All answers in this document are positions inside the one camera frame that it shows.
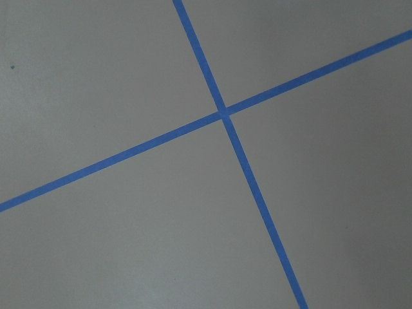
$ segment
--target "gray surface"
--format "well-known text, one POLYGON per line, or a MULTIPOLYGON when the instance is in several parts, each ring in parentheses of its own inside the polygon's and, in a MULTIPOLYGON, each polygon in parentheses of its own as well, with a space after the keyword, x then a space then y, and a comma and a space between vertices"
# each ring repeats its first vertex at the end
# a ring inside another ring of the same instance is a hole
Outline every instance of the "gray surface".
MULTIPOLYGON (((185 1, 227 105, 411 1, 185 1)), ((410 308, 411 43, 233 116, 310 308, 410 308)), ((0 0, 0 202, 215 112, 171 1, 0 0)), ((0 214, 0 308, 296 308, 221 124, 0 214)))
POLYGON ((310 308, 411 308, 411 48, 233 116, 310 308))
POLYGON ((297 308, 221 124, 2 213, 0 235, 4 309, 297 308))

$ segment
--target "concrete floor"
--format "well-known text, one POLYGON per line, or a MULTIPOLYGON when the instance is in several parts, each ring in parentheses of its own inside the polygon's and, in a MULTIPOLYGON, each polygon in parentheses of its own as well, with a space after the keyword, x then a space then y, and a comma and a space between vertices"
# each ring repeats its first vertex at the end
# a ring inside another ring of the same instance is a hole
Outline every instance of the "concrete floor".
MULTIPOLYGON (((185 0, 227 106, 411 1, 185 0)), ((309 308, 411 308, 412 41, 231 116, 309 308)), ((0 0, 0 205, 216 112, 172 1, 0 0)), ((0 212, 0 308, 298 308, 220 120, 0 212)))

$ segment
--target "blue tape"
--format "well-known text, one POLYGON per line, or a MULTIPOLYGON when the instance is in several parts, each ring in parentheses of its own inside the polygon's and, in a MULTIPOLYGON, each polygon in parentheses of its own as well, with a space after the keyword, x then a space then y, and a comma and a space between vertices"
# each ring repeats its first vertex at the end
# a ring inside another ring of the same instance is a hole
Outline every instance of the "blue tape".
POLYGON ((408 30, 406 32, 403 32, 401 34, 398 34, 394 37, 391 37, 390 39, 387 39, 385 41, 382 41, 378 44, 375 44, 373 46, 370 46, 368 48, 365 48, 364 50, 358 51, 356 53, 353 53, 345 58, 339 59, 335 62, 329 63, 319 69, 313 70, 309 73, 306 73, 304 75, 301 75, 299 77, 296 77, 295 79, 289 80, 288 82, 285 82, 281 85, 278 85, 276 87, 273 87, 269 90, 266 90, 262 93, 259 93, 257 95, 254 95, 253 97, 247 98, 246 100, 243 100, 239 103, 233 104, 229 106, 227 109, 229 111, 229 114, 232 115, 234 113, 237 113, 238 111, 243 111, 244 109, 249 108, 250 106, 259 104, 265 100, 268 100, 270 98, 276 97, 282 93, 285 93, 289 90, 292 90, 296 87, 302 86, 304 84, 307 84, 308 82, 311 82, 315 79, 318 79, 320 77, 323 77, 327 74, 330 74, 334 71, 337 71, 339 69, 342 69, 346 66, 349 66, 355 62, 361 61, 365 58, 368 58, 372 55, 375 55, 376 53, 383 52, 384 50, 387 50, 388 48, 394 47, 400 43, 406 42, 408 40, 412 39, 412 30, 408 30))
POLYGON ((187 15, 186 9, 181 0, 173 0, 173 3, 176 8, 176 11, 178 12, 183 28, 186 31, 187 38, 189 39, 193 52, 196 56, 196 59, 198 60, 200 69, 203 73, 203 76, 205 77, 207 86, 209 87, 209 90, 212 94, 216 107, 218 111, 220 112, 221 119, 225 126, 226 132, 229 136, 230 142, 232 143, 233 149, 236 153, 236 156, 238 157, 240 166, 243 170, 243 174, 245 175, 245 178, 247 180, 247 183, 249 184, 250 190, 252 191, 252 194, 255 199, 256 205, 259 209, 259 212, 263 218, 263 221, 265 222, 266 228, 270 235, 270 239, 272 240, 272 243, 275 247, 277 255, 279 256, 283 270, 285 271, 286 277, 288 278, 290 287, 292 288, 296 301, 300 308, 308 308, 308 305, 306 304, 306 301, 304 299, 301 287, 299 286, 299 283, 293 271, 292 265, 290 264, 290 261, 286 254, 286 250, 279 237, 279 233, 276 230, 273 219, 270 216, 269 210, 266 206, 265 200, 263 199, 263 195, 260 191, 259 185, 253 174, 252 168, 250 167, 250 164, 247 160, 245 151, 243 150, 243 147, 239 140, 239 136, 233 126, 232 120, 229 117, 228 110, 225 106, 223 98, 221 97, 218 85, 216 84, 216 81, 214 80, 212 71, 209 67, 209 64, 207 63, 206 56, 200 46, 199 40, 193 28, 193 25, 189 19, 189 16, 187 15))
POLYGON ((178 138, 180 136, 183 136, 187 133, 193 132, 197 129, 200 129, 201 127, 207 126, 217 120, 220 119, 219 113, 213 113, 210 114, 206 117, 203 117, 201 119, 198 119, 194 122, 191 122, 190 124, 186 124, 182 127, 179 127, 177 129, 174 129, 170 132, 167 132, 163 135, 160 135, 156 138, 153 138, 151 140, 148 140, 147 142, 144 142, 143 144, 134 146, 128 150, 122 151, 121 153, 115 154, 114 156, 110 156, 109 158, 106 158, 102 161, 99 161, 95 164, 92 164, 90 166, 87 166, 83 169, 80 169, 78 171, 75 171, 69 175, 66 175, 62 178, 59 178, 57 180, 54 180, 52 182, 46 183, 45 185, 42 185, 41 187, 38 187, 34 190, 28 191, 22 195, 16 196, 15 198, 12 198, 11 200, 4 201, 3 203, 0 203, 0 212, 3 212, 7 209, 10 209, 12 207, 18 206, 26 201, 32 200, 40 195, 46 194, 47 192, 50 192, 52 190, 58 189, 64 185, 67 185, 71 182, 75 182, 76 180, 79 180, 83 177, 86 177, 88 175, 91 175, 95 172, 101 171, 102 169, 105 169, 109 166, 112 166, 116 163, 119 163, 121 161, 124 161, 128 158, 131 158, 132 156, 136 156, 140 153, 143 153, 144 151, 150 150, 156 146, 162 145, 166 142, 169 142, 171 140, 174 140, 175 138, 178 138))

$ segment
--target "blue line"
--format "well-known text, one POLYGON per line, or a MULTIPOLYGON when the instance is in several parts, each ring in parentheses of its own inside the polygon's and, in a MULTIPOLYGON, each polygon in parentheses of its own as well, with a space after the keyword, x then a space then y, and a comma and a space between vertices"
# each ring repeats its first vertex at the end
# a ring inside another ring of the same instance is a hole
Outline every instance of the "blue line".
POLYGON ((329 63, 319 69, 313 70, 295 79, 289 80, 288 82, 285 82, 281 85, 268 89, 262 93, 254 95, 253 97, 247 98, 246 100, 243 100, 239 103, 233 104, 229 106, 227 109, 229 111, 229 114, 232 115, 234 113, 237 113, 238 111, 247 109, 250 106, 259 104, 265 100, 276 97, 296 87, 302 86, 308 82, 311 82, 315 79, 323 77, 329 73, 332 73, 346 66, 349 66, 355 62, 361 61, 365 58, 375 55, 376 53, 383 52, 384 50, 387 50, 388 48, 394 47, 410 39, 412 39, 412 30, 408 30, 406 32, 398 34, 394 37, 391 37, 390 39, 387 39, 378 44, 365 48, 364 50, 353 53, 345 58, 329 63))
POLYGON ((140 153, 143 153, 144 151, 150 150, 156 146, 162 145, 166 142, 169 142, 171 140, 174 140, 175 138, 178 138, 182 135, 185 135, 187 133, 193 132, 197 129, 200 129, 201 127, 207 126, 217 120, 220 119, 219 113, 213 113, 210 114, 206 117, 203 117, 201 119, 198 119, 194 122, 191 122, 190 124, 186 124, 182 127, 179 127, 177 129, 174 129, 168 133, 165 133, 163 135, 160 135, 158 137, 155 137, 151 140, 148 140, 147 142, 144 142, 143 144, 134 146, 128 150, 122 151, 121 153, 115 154, 113 156, 110 156, 109 158, 106 158, 102 161, 99 161, 95 164, 92 164, 90 166, 87 166, 83 169, 80 169, 78 171, 75 171, 69 175, 63 176, 62 178, 59 178, 57 180, 54 180, 52 182, 46 183, 45 185, 42 185, 34 190, 28 191, 22 195, 16 196, 15 198, 12 198, 11 200, 4 201, 3 203, 0 203, 0 212, 3 212, 7 209, 10 209, 12 207, 18 206, 26 201, 32 200, 40 195, 46 194, 47 192, 50 192, 52 190, 58 189, 64 185, 67 185, 71 182, 75 182, 76 180, 79 180, 83 177, 86 177, 90 174, 93 174, 95 172, 101 171, 102 169, 105 169, 109 166, 112 166, 116 163, 119 163, 121 161, 124 161, 128 158, 131 158, 132 156, 136 156, 140 153))
POLYGON ((221 97, 218 85, 214 80, 212 71, 209 67, 209 64, 207 63, 206 56, 200 46, 199 40, 196 36, 192 23, 189 19, 189 16, 187 15, 186 9, 182 3, 182 0, 173 0, 173 3, 176 8, 176 11, 178 12, 182 25, 186 31, 187 38, 189 39, 196 59, 198 60, 201 71, 203 72, 203 76, 205 77, 206 83, 212 94, 216 107, 220 112, 221 119, 229 136, 230 142, 232 143, 236 156, 238 157, 240 166, 243 170, 243 173, 245 174, 245 178, 247 180, 247 183, 249 184, 250 190, 252 191, 259 212, 263 218, 263 221, 265 222, 266 228, 270 235, 270 239, 272 240, 277 255, 279 256, 280 262, 283 266, 283 270, 285 271, 286 277, 289 280, 289 284, 295 295, 296 301, 300 308, 308 308, 301 287, 297 282, 297 278, 289 262, 286 250, 279 237, 279 233, 276 230, 273 219, 270 216, 269 210, 266 206, 265 200, 263 199, 263 195, 260 191, 259 185, 255 179, 252 168, 250 167, 250 164, 247 160, 245 151, 243 150, 243 147, 239 140, 239 136, 233 126, 232 120, 229 117, 229 113, 221 97))

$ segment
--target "blue stripe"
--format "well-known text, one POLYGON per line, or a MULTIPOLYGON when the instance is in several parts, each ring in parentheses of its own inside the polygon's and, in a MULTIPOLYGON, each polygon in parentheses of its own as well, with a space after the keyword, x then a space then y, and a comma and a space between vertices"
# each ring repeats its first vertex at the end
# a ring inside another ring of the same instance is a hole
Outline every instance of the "blue stripe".
POLYGON ((308 308, 308 305, 306 304, 306 301, 304 299, 301 287, 299 286, 299 283, 297 282, 297 278, 289 262, 288 256, 286 254, 286 250, 283 247, 282 241, 279 237, 279 233, 277 232, 274 222, 272 220, 272 217, 270 216, 269 210, 266 206, 265 200, 263 199, 263 195, 260 191, 259 185, 252 172, 252 168, 250 167, 250 164, 247 160, 245 151, 243 150, 243 147, 239 140, 239 136, 233 126, 232 120, 229 117, 229 113, 221 97, 219 88, 216 84, 216 81, 214 80, 212 71, 209 67, 209 64, 207 63, 205 54, 203 53, 203 50, 200 46, 199 40, 196 36, 192 23, 189 19, 189 16, 187 15, 187 12, 181 0, 174 0, 173 3, 174 3, 174 6, 176 7, 176 11, 178 12, 182 25, 186 31, 187 38, 189 39, 193 52, 196 56, 196 59, 198 60, 199 66, 201 68, 203 76, 205 77, 206 83, 212 94, 216 107, 221 114, 221 119, 225 126, 226 132, 229 136, 230 142, 232 143, 233 149, 236 153, 236 156, 238 157, 240 166, 243 170, 247 183, 249 184, 250 190, 252 191, 252 194, 255 199, 256 205, 259 209, 259 212, 263 218, 263 221, 265 222, 266 228, 270 235, 270 239, 272 240, 272 243, 275 247, 277 255, 279 256, 283 270, 285 271, 286 277, 289 280, 289 284, 295 295, 296 301, 300 308, 308 308))
POLYGON ((351 65, 355 62, 361 61, 365 58, 368 58, 372 55, 375 55, 376 53, 383 52, 384 50, 387 50, 388 48, 394 47, 394 46, 396 46, 400 43, 406 42, 410 39, 412 39, 412 30, 408 30, 406 32, 398 34, 394 37, 391 37, 390 39, 387 39, 387 40, 382 41, 378 44, 375 44, 373 46, 365 48, 364 50, 353 53, 352 55, 349 55, 345 58, 342 58, 342 59, 339 59, 335 62, 329 63, 329 64, 327 64, 327 65, 325 65, 325 66, 323 66, 319 69, 313 70, 309 73, 306 73, 304 75, 296 77, 295 79, 289 80, 288 82, 285 82, 281 85, 273 87, 273 88, 271 88, 269 90, 266 90, 262 93, 254 95, 253 97, 247 98, 246 100, 243 100, 239 103, 231 105, 227 109, 228 109, 230 115, 232 115, 234 113, 237 113, 238 111, 243 111, 244 109, 247 109, 250 106, 259 104, 259 103, 261 103, 265 100, 276 97, 276 96, 278 96, 278 95, 280 95, 284 92, 287 92, 287 91, 292 90, 296 87, 307 84, 308 82, 311 82, 315 79, 323 77, 323 76, 325 76, 327 74, 330 74, 334 71, 342 69, 342 68, 344 68, 346 66, 349 66, 349 65, 351 65))
POLYGON ((10 209, 12 207, 15 207, 17 205, 20 205, 26 201, 32 200, 40 195, 46 194, 47 192, 50 192, 52 190, 58 189, 64 185, 67 185, 71 182, 75 182, 76 180, 79 180, 83 177, 86 177, 90 174, 93 174, 95 172, 101 171, 102 169, 105 169, 109 166, 112 166, 113 164, 119 163, 121 161, 124 161, 128 158, 131 158, 132 156, 136 156, 140 153, 143 153, 144 151, 150 150, 156 146, 162 145, 166 142, 169 142, 171 140, 174 140, 175 138, 178 138, 182 135, 185 135, 187 133, 193 132, 197 129, 200 129, 201 127, 207 126, 217 120, 220 119, 220 116, 218 113, 213 113, 210 114, 206 117, 203 117, 201 119, 198 119, 194 122, 191 122, 190 124, 186 124, 182 127, 179 127, 177 129, 174 129, 168 133, 165 133, 163 135, 160 135, 156 138, 153 138, 151 140, 148 140, 147 142, 144 142, 143 144, 134 146, 128 150, 122 151, 121 153, 115 154, 114 156, 110 156, 109 158, 106 158, 102 161, 99 161, 95 164, 92 164, 90 166, 87 166, 83 169, 80 169, 78 171, 75 171, 69 175, 66 175, 62 178, 59 178, 57 180, 54 180, 52 182, 46 183, 45 185, 42 185, 41 187, 38 187, 34 190, 28 191, 22 195, 16 196, 15 198, 12 198, 11 200, 4 201, 3 203, 0 203, 0 212, 3 212, 7 209, 10 209))

